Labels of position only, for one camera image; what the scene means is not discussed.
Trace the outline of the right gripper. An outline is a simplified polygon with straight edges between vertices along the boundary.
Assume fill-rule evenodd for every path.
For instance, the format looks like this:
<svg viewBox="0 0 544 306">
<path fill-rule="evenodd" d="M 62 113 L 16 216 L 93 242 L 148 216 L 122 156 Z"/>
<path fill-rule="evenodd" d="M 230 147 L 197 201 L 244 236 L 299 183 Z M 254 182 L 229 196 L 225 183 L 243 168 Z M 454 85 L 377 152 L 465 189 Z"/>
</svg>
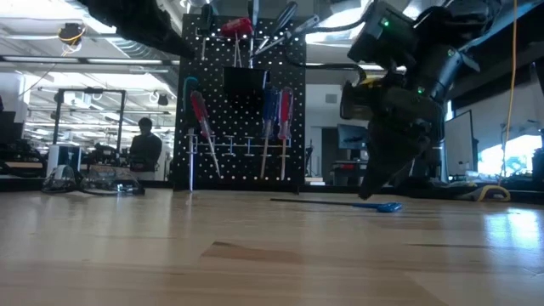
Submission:
<svg viewBox="0 0 544 306">
<path fill-rule="evenodd" d="M 444 102 L 445 86 L 425 79 L 418 80 L 414 88 L 405 87 L 403 76 L 368 77 L 344 84 L 340 102 L 342 119 L 377 118 L 396 127 L 368 127 L 369 160 L 359 189 L 361 199 L 369 199 L 389 180 L 398 188 L 430 140 L 444 139 Z"/>
</svg>

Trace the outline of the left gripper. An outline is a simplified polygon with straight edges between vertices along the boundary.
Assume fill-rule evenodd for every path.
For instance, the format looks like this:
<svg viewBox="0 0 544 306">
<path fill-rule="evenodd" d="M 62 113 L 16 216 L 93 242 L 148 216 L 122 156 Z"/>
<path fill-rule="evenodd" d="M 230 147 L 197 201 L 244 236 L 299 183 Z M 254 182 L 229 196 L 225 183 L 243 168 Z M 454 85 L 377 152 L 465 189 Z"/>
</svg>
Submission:
<svg viewBox="0 0 544 306">
<path fill-rule="evenodd" d="M 97 21 L 116 34 L 163 52 L 192 60 L 193 48 L 170 26 L 170 17 L 156 0 L 77 0 Z"/>
</svg>

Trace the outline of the small blue screwdriver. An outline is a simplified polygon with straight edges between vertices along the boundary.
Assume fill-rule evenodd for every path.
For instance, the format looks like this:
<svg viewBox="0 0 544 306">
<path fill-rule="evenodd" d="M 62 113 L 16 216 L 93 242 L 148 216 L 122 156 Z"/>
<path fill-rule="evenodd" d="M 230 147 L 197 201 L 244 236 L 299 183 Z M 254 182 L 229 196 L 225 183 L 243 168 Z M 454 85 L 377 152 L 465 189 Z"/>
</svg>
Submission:
<svg viewBox="0 0 544 306">
<path fill-rule="evenodd" d="M 294 199 L 281 199 L 281 198 L 271 198 L 271 201 L 304 203 L 304 204 L 320 204 L 320 205 L 344 206 L 344 207 L 358 207 L 358 208 L 365 208 L 365 209 L 374 209 L 378 213 L 394 213 L 399 211 L 402 208 L 402 204 L 399 202 L 350 203 L 350 202 L 337 202 L 337 201 L 294 200 Z"/>
</svg>

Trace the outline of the teal black-handled screwdriver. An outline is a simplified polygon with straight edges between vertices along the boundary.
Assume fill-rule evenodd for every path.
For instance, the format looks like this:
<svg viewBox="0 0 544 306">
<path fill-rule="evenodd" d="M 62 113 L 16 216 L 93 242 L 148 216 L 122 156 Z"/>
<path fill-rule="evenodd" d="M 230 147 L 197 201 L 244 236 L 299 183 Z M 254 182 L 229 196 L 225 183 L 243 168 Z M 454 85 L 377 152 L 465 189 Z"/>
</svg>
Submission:
<svg viewBox="0 0 544 306">
<path fill-rule="evenodd" d="M 189 169 L 189 190 L 194 190 L 194 158 L 196 155 L 196 127 L 197 120 L 194 108 L 191 102 L 191 95 L 198 87 L 198 80 L 193 76 L 187 76 L 184 79 L 183 86 L 183 110 L 184 110 L 184 122 L 185 122 L 185 135 L 189 141 L 188 154 L 188 169 Z"/>
</svg>

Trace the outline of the red clear-handled screwdriver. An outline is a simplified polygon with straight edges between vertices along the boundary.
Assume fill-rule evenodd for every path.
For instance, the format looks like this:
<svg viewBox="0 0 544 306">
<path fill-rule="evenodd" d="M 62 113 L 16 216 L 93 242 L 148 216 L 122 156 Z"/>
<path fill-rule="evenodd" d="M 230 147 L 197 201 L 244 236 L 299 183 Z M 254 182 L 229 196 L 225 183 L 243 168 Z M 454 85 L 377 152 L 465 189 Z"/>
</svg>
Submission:
<svg viewBox="0 0 544 306">
<path fill-rule="evenodd" d="M 286 142 L 291 137 L 293 91 L 289 87 L 284 87 L 280 92 L 279 125 L 280 130 L 278 138 L 281 140 L 281 169 L 280 179 L 285 179 L 286 173 Z"/>
<path fill-rule="evenodd" d="M 196 120 L 199 122 L 201 126 L 201 135 L 205 137 L 207 140 L 208 147 L 209 147 L 210 154 L 213 161 L 213 165 L 215 166 L 218 177 L 221 178 L 218 158 L 216 156 L 215 147 L 212 140 L 213 131 L 210 127 L 209 115 L 207 113 L 207 108 L 206 108 L 205 100 L 203 98 L 202 93 L 197 90 L 192 91 L 190 94 L 190 101 L 193 106 L 193 110 L 195 112 Z"/>
</svg>

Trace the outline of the blue clear-handled screwdriver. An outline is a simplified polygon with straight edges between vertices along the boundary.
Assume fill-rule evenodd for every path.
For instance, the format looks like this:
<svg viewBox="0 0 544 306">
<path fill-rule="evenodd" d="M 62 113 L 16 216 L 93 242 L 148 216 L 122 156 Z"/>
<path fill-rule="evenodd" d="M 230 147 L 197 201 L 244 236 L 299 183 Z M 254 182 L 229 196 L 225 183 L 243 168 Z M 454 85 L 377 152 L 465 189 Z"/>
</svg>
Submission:
<svg viewBox="0 0 544 306">
<path fill-rule="evenodd" d="M 266 168 L 266 160 L 268 157 L 269 139 L 272 134 L 272 127 L 276 120 L 276 109 L 278 104 L 279 91 L 274 86 L 267 87 L 264 90 L 264 104 L 263 104 L 263 127 L 264 127 L 264 145 L 262 163 L 260 169 L 260 178 L 264 178 L 264 172 Z"/>
</svg>

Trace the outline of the large grey black screwdriver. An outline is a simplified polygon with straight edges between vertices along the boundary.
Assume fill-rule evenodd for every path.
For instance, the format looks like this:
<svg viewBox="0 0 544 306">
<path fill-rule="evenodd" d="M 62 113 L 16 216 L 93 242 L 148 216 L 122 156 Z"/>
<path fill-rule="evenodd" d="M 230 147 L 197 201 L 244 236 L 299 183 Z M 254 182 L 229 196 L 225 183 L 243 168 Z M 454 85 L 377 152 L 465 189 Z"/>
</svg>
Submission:
<svg viewBox="0 0 544 306">
<path fill-rule="evenodd" d="M 278 38 L 275 39 L 272 43 L 269 43 L 267 45 L 264 45 L 262 48 L 258 48 L 253 54 L 252 58 L 260 55 L 264 51 L 283 43 L 285 40 L 291 38 L 293 35 L 300 34 L 302 31 L 307 30 L 313 26 L 316 26 L 320 23 L 320 17 L 316 14 L 314 14 L 311 18 L 305 20 L 301 25 L 299 25 L 297 28 L 295 28 L 292 31 L 285 31 L 284 34 Z"/>
</svg>

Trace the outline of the clear plastic bag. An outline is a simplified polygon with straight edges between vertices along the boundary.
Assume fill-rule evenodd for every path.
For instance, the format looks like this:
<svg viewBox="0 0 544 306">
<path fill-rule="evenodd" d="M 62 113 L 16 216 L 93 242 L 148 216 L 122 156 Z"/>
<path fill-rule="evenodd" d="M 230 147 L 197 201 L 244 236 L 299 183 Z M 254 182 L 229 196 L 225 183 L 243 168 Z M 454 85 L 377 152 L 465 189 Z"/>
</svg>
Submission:
<svg viewBox="0 0 544 306">
<path fill-rule="evenodd" d="M 87 174 L 57 166 L 42 185 L 45 194 L 81 192 L 92 196 L 144 196 L 145 188 L 128 169 L 92 165 Z"/>
</svg>

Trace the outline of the black metal peg board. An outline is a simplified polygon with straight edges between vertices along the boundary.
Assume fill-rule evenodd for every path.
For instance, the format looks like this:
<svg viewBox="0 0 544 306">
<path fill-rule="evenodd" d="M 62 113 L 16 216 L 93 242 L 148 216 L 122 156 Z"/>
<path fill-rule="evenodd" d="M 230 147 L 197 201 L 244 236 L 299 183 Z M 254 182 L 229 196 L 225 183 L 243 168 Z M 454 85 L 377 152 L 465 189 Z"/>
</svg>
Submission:
<svg viewBox="0 0 544 306">
<path fill-rule="evenodd" d="M 186 77 L 198 80 L 197 91 L 205 100 L 209 123 L 215 135 L 235 135 L 264 137 L 263 103 L 259 93 L 227 94 L 223 89 L 223 67 L 233 66 L 234 39 L 222 38 L 220 28 L 229 22 L 229 16 L 218 16 L 213 25 L 214 33 L 206 44 L 206 59 L 201 60 L 202 38 L 199 33 L 201 16 L 187 14 L 183 18 L 182 38 L 195 50 L 194 59 L 184 59 L 179 67 L 178 103 L 176 109 L 176 128 L 174 134 L 174 158 L 171 166 L 171 180 L 175 190 L 189 189 L 188 140 L 185 137 L 183 110 L 183 86 Z M 241 39 L 242 63 L 248 63 L 249 41 Z M 291 120 L 292 148 L 286 159 L 285 179 L 281 180 L 281 157 L 267 157 L 264 178 L 260 178 L 262 157 L 217 157 L 221 178 L 218 177 L 213 159 L 210 156 L 195 155 L 194 186 L 196 184 L 303 184 L 305 172 L 305 102 L 306 71 L 289 65 L 284 58 L 285 49 L 277 46 L 253 60 L 253 67 L 269 71 L 272 86 L 282 90 L 289 87 L 293 91 Z M 273 125 L 272 139 L 278 139 L 279 125 Z"/>
</svg>

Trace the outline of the black equipment desk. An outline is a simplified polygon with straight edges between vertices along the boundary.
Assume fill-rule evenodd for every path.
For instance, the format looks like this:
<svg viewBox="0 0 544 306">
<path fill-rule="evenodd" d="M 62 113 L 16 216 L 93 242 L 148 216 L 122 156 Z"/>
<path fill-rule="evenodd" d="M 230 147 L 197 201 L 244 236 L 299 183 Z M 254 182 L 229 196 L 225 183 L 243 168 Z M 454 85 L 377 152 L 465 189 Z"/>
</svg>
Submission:
<svg viewBox="0 0 544 306">
<path fill-rule="evenodd" d="M 320 175 L 307 177 L 305 183 L 316 186 L 359 186 L 366 175 L 367 160 L 334 161 L 323 167 Z"/>
</svg>

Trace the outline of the black computer monitor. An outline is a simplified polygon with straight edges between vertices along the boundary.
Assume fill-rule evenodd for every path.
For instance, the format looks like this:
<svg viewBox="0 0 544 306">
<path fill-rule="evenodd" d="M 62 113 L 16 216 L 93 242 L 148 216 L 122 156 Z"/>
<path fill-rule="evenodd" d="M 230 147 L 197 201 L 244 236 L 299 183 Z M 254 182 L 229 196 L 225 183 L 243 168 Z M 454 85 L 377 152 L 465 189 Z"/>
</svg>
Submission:
<svg viewBox="0 0 544 306">
<path fill-rule="evenodd" d="M 338 148 L 364 150 L 368 141 L 368 129 L 362 126 L 338 124 Z"/>
</svg>

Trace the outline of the black plastic bin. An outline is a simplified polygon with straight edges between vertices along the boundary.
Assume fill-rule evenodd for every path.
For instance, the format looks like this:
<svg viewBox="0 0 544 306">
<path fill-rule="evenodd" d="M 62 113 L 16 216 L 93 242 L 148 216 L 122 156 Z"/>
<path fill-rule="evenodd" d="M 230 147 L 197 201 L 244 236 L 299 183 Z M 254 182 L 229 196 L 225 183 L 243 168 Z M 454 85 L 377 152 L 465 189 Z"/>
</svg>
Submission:
<svg viewBox="0 0 544 306">
<path fill-rule="evenodd" d="M 269 71 L 256 68 L 223 67 L 223 89 L 227 94 L 260 94 L 269 81 Z"/>
</svg>

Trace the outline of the person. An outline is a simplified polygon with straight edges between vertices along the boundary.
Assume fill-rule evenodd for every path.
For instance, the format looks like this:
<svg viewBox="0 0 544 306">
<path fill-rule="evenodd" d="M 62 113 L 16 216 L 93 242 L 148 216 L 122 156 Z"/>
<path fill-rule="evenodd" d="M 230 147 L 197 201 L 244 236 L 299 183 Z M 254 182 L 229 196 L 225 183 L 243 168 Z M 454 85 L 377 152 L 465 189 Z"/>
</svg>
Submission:
<svg viewBox="0 0 544 306">
<path fill-rule="evenodd" d="M 138 122 L 140 134 L 133 138 L 129 150 L 131 172 L 139 180 L 154 181 L 156 166 L 162 153 L 161 139 L 152 133 L 152 121 L 143 117 Z"/>
</svg>

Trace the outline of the ceiling light strip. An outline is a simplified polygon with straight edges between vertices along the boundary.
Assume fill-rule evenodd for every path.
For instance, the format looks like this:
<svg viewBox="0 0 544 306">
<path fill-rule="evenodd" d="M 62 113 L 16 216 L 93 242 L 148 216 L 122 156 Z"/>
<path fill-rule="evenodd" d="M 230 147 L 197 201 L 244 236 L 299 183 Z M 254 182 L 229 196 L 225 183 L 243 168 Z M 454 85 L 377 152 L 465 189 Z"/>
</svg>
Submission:
<svg viewBox="0 0 544 306">
<path fill-rule="evenodd" d="M 142 66 L 175 66 L 179 60 L 172 59 L 109 59 L 86 57 L 39 57 L 22 55 L 0 55 L 1 62 L 38 63 L 38 64 L 70 64 L 70 65 L 142 65 Z"/>
</svg>

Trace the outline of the black aluminium table frame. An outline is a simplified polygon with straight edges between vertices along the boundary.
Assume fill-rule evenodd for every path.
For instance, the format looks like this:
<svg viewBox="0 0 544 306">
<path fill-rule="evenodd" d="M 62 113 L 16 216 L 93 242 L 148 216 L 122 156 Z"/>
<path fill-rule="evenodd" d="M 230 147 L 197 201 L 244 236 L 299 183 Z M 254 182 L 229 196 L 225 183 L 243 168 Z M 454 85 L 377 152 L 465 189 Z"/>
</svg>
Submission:
<svg viewBox="0 0 544 306">
<path fill-rule="evenodd" d="M 43 178 L 0 178 L 0 192 L 12 191 L 39 191 L 43 185 Z M 324 194 L 357 194 L 358 187 L 349 186 L 312 186 L 289 184 L 196 184 L 194 190 L 235 190 L 235 191 L 262 191 L 262 192 L 287 192 L 300 193 L 324 193 Z M 383 187 L 379 195 L 407 196 L 417 199 L 453 200 L 454 196 L 449 190 L 397 190 L 393 187 Z M 510 190 L 511 202 L 536 204 L 544 206 L 544 191 Z"/>
</svg>

